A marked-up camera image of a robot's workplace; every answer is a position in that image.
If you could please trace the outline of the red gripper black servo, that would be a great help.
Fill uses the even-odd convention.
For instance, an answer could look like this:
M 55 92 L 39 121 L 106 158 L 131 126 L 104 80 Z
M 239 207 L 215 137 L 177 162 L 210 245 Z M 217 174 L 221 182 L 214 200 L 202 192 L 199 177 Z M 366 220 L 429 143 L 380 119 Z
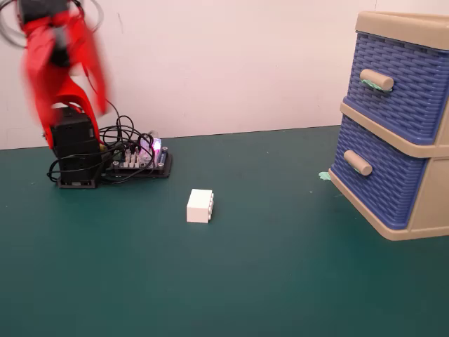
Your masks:
M 75 54 L 85 69 L 86 76 L 93 76 L 99 112 L 106 114 L 107 84 L 102 59 L 92 29 L 88 27 L 83 18 L 76 19 L 69 13 L 51 13 L 49 18 L 48 26 L 53 42 L 31 43 L 27 47 L 22 61 L 31 99 L 42 126 L 49 126 L 52 122 L 51 100 L 46 79 L 48 63 L 66 69 L 73 65 L 70 50 L 74 43 L 72 29 L 75 23 L 75 32 L 79 43 Z

